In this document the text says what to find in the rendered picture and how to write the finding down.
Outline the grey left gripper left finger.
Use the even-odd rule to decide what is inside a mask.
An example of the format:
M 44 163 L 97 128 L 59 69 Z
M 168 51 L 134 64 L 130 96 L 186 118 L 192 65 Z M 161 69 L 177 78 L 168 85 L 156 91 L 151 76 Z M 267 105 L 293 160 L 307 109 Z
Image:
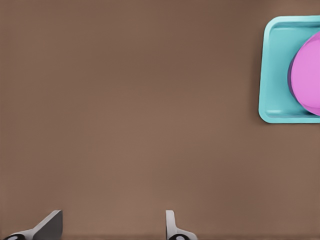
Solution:
M 54 210 L 35 227 L 12 233 L 3 240 L 60 240 L 63 234 L 63 211 Z

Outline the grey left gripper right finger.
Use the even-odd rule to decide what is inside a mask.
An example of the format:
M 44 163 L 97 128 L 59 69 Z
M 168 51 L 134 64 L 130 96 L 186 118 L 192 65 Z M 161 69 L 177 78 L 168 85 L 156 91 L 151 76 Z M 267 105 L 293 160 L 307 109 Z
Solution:
M 193 232 L 177 227 L 173 210 L 165 211 L 165 223 L 167 240 L 198 240 L 198 237 Z

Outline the teal rectangular tray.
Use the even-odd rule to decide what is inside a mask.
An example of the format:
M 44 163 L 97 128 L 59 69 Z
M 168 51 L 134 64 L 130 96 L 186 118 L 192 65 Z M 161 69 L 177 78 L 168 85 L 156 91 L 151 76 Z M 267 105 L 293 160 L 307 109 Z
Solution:
M 265 26 L 258 113 L 269 124 L 320 124 L 290 93 L 288 70 L 301 46 L 320 32 L 320 15 L 277 16 Z

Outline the pink round plate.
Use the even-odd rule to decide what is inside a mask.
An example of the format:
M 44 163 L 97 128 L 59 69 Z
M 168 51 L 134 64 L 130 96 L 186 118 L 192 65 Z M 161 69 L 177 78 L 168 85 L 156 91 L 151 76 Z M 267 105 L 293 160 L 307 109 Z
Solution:
M 287 82 L 297 102 L 320 116 L 320 31 L 311 36 L 292 59 Z

